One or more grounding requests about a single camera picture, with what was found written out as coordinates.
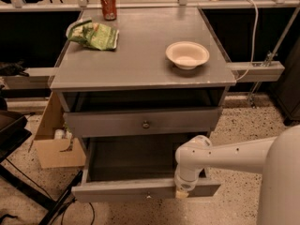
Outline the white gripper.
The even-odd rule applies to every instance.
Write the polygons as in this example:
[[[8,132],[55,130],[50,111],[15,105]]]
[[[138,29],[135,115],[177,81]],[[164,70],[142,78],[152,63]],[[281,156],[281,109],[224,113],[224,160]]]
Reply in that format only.
[[[174,174],[174,182],[177,186],[175,191],[176,199],[185,199],[189,192],[196,187],[199,179],[199,170],[176,169]]]

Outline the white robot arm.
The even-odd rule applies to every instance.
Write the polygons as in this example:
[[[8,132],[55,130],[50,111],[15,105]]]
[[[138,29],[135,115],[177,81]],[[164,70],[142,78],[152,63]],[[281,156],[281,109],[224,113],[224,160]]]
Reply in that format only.
[[[300,126],[272,138],[219,146],[199,135],[177,148],[175,160],[178,198],[195,189],[206,167],[259,173],[257,225],[300,224]]]

